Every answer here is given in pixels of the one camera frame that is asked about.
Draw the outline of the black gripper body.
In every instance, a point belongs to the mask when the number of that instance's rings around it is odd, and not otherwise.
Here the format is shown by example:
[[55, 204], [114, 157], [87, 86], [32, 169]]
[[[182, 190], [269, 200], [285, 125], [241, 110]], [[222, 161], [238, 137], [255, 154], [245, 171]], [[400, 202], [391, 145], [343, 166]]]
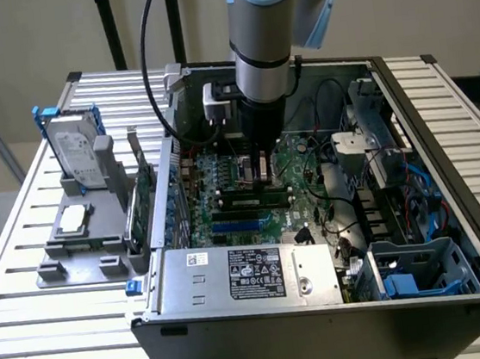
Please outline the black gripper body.
[[260, 151], [272, 151], [284, 127], [286, 97], [273, 102], [239, 102], [241, 132]]

